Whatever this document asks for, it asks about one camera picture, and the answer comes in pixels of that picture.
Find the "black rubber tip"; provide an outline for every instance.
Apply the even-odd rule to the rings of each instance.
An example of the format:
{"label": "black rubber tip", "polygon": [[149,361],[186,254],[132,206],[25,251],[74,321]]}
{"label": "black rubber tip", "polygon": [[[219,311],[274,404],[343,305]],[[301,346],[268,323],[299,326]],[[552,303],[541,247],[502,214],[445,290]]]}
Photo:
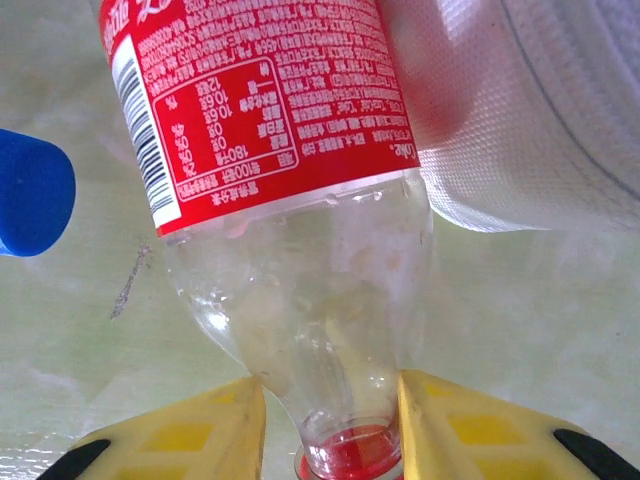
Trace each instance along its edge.
{"label": "black rubber tip", "polygon": [[38,477],[38,480],[76,480],[111,446],[111,440],[96,440],[69,450]]}
{"label": "black rubber tip", "polygon": [[640,480],[640,471],[600,440],[564,428],[553,436],[600,480]]}

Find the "blue bottle cap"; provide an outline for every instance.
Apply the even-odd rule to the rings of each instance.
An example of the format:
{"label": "blue bottle cap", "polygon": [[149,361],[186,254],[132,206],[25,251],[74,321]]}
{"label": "blue bottle cap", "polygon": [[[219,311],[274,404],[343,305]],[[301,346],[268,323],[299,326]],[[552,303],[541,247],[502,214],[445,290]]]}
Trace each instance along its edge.
{"label": "blue bottle cap", "polygon": [[73,166],[62,150],[0,129],[0,255],[32,257],[51,247],[75,198]]}

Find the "bottle mouth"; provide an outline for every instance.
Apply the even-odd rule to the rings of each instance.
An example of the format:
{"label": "bottle mouth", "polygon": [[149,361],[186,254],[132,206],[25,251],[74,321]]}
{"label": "bottle mouth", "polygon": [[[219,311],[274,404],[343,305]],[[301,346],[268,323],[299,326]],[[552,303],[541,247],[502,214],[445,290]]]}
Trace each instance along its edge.
{"label": "bottle mouth", "polygon": [[298,450],[295,470],[299,480],[401,480],[400,428],[397,416],[359,419],[342,424],[319,442]]}

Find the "water droplet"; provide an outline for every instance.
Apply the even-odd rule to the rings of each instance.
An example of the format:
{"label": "water droplet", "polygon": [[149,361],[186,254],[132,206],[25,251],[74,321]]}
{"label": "water droplet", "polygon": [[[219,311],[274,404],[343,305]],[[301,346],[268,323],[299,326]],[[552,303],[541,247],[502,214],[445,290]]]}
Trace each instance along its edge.
{"label": "water droplet", "polygon": [[225,225],[227,238],[241,237],[249,227],[249,220],[246,218],[231,218]]}
{"label": "water droplet", "polygon": [[290,254],[298,254],[302,252],[302,246],[295,242],[285,243],[283,248],[285,252]]}
{"label": "water droplet", "polygon": [[293,307],[300,313],[307,314],[313,309],[313,303],[301,295],[293,297]]}
{"label": "water droplet", "polygon": [[327,203],[329,205],[337,205],[338,204],[338,197],[335,196],[333,193],[330,193],[329,195],[327,195],[325,197],[325,200],[327,201]]}

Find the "barcode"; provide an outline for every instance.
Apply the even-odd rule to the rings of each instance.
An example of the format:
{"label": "barcode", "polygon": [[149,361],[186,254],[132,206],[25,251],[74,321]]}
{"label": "barcode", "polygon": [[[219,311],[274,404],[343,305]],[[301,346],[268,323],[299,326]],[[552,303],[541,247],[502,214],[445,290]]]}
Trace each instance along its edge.
{"label": "barcode", "polygon": [[182,214],[131,37],[120,44],[112,65],[113,81],[138,158],[153,222],[159,228]]}

